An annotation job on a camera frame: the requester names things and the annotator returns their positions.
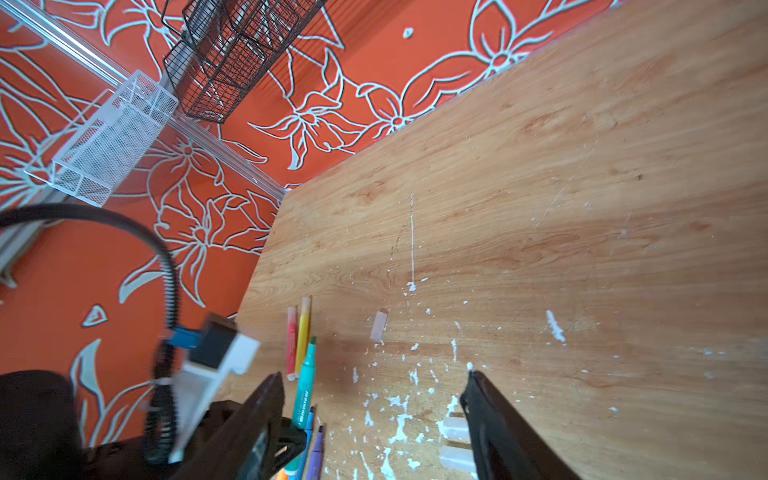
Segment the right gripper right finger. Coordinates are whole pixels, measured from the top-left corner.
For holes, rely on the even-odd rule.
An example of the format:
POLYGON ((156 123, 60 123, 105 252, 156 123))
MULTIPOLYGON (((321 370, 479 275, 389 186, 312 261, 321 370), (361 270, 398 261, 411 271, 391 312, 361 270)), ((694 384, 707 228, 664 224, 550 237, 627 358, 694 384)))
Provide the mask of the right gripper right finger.
POLYGON ((578 477, 482 372, 468 374, 460 405, 480 479, 578 477))

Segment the yellow marker pen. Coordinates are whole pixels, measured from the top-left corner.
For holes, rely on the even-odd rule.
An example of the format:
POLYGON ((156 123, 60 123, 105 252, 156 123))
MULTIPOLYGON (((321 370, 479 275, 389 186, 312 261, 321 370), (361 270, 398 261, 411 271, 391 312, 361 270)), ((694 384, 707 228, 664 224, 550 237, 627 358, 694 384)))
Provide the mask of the yellow marker pen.
POLYGON ((309 330, 311 319, 311 297, 304 297, 301 303, 301 309, 299 312, 298 327, 297 327, 297 341, 296 341, 296 357, 295 363, 298 367, 301 367, 306 356, 308 342, 309 342, 309 330))

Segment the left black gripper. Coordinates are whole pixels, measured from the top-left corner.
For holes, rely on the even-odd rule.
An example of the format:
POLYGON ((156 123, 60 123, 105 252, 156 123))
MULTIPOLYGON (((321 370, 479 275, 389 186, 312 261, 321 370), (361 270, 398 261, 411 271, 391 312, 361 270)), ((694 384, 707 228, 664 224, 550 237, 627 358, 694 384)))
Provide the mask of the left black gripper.
MULTIPOLYGON (((140 437, 86 447, 74 390, 62 375, 44 370, 1 377, 1 476, 4 479, 173 479, 173 426, 162 395, 152 401, 140 437)), ((301 450, 305 434, 283 416, 285 465, 301 450)))

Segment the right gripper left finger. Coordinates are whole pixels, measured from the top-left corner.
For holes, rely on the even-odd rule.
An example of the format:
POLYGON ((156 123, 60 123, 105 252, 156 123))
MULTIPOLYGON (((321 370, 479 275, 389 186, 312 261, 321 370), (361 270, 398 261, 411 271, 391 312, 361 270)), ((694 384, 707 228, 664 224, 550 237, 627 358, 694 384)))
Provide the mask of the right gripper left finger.
POLYGON ((211 405, 173 479, 270 479, 285 465, 283 377, 268 376, 242 403, 211 405))

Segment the green marker pen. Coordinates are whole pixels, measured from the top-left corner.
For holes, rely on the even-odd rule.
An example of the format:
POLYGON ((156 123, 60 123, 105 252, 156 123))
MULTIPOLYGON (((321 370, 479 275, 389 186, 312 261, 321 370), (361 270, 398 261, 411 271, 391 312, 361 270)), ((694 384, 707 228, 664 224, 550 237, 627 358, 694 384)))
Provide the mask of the green marker pen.
POLYGON ((289 476, 289 479, 292 479, 292 476, 296 473, 298 468, 298 457, 301 455, 305 447, 305 428, 307 424, 308 412, 312 406, 312 394, 316 376, 316 349, 317 338, 312 337, 309 341, 304 363, 300 371, 294 403, 294 411, 292 415, 292 425, 304 433, 305 438, 300 443, 300 453, 284 468, 286 474, 289 476))

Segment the pink marker pen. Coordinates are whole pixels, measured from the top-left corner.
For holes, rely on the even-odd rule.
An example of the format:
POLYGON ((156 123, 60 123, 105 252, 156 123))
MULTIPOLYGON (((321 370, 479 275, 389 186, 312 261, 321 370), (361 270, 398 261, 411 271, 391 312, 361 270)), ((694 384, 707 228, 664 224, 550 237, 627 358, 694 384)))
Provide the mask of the pink marker pen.
POLYGON ((286 375, 289 381, 292 381, 295 378, 297 333, 298 333, 297 307, 291 306, 287 309, 287 329, 286 329, 286 375))

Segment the purple marker pen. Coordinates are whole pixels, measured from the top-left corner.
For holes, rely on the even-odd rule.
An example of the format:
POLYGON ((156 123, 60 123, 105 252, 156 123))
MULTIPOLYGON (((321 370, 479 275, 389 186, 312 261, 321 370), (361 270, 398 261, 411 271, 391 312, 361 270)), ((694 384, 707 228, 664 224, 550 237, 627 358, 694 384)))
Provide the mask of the purple marker pen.
POLYGON ((317 435, 313 449, 308 457, 307 480, 319 480, 321 477, 322 463, 324 458, 324 437, 325 426, 318 427, 317 435))

